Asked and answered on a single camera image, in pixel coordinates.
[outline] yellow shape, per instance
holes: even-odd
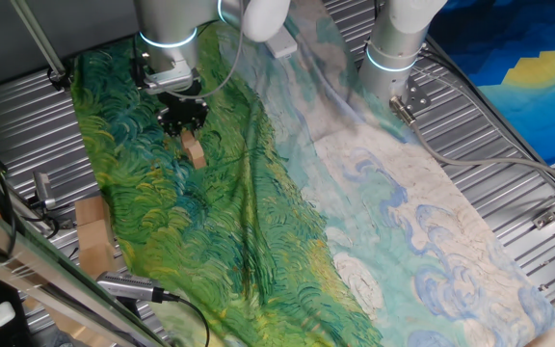
[[[503,84],[541,89],[555,85],[555,51],[541,52],[539,58],[522,58],[509,69]]]

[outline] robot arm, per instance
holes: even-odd
[[[434,16],[447,0],[386,0],[368,41],[359,76],[388,105],[408,97],[408,79]]]
[[[241,28],[241,3],[246,6]],[[290,0],[135,0],[141,37],[155,73],[147,80],[149,93],[183,92],[194,81],[198,63],[197,27],[222,20],[264,42],[274,36],[288,14]]]
[[[157,94],[166,105],[158,115],[160,124],[179,135],[184,128],[201,128],[208,113],[207,104],[195,97],[201,89],[195,71],[198,26],[221,20],[248,39],[264,42],[283,25],[290,0],[134,0],[134,5],[140,36],[147,43],[144,63],[151,73],[145,75],[135,59],[133,76],[140,89]]]

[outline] cloth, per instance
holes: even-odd
[[[73,99],[130,271],[207,316],[212,346],[523,346],[553,308],[408,129],[361,87],[317,0],[294,0],[299,44],[246,42],[198,139],[194,170],[156,98],[128,73],[131,43],[77,60]],[[211,91],[238,34],[198,38]],[[152,306],[180,345],[204,329]]]
[[[555,164],[555,0],[450,0],[430,34]]]

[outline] metal grate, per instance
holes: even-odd
[[[35,194],[33,171],[48,173],[57,205],[69,204],[53,213],[60,221],[75,221],[73,203],[99,194],[71,96],[57,92],[46,71],[0,86],[0,160],[8,168],[8,182],[24,199]],[[60,230],[51,243],[69,256],[78,248],[76,229]],[[119,271],[127,272],[119,244],[115,259]],[[78,265],[78,252],[71,260]],[[138,308],[147,326],[166,338],[148,304],[139,302]],[[32,334],[47,334],[49,328],[54,329],[43,307],[27,312],[27,322]]]
[[[364,41],[371,33],[373,3],[325,1],[356,62],[363,59]],[[416,66],[466,90],[463,81],[444,67],[425,59]],[[432,100],[430,108],[416,115],[417,122],[423,136],[440,154],[465,160],[525,156],[525,148],[519,147],[523,143],[519,135],[485,105],[479,104],[482,113],[454,87],[425,73],[414,71],[412,76]],[[533,223],[555,207],[553,182],[533,169],[511,164],[476,168],[442,164],[442,168],[485,219],[506,252],[555,307],[555,223],[542,229]]]

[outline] green fabric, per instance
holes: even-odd
[[[199,39],[205,91],[230,70],[220,55],[219,27],[229,30],[214,25]],[[211,112],[198,139],[208,167],[196,171],[178,139],[157,124],[157,99],[135,88],[130,52],[124,41],[83,54],[72,89],[130,271],[185,293],[222,339],[379,346],[381,334],[332,265],[325,220],[282,165],[255,92],[235,73],[207,99]],[[176,328],[178,342],[203,344],[203,329],[178,313],[158,315]]]

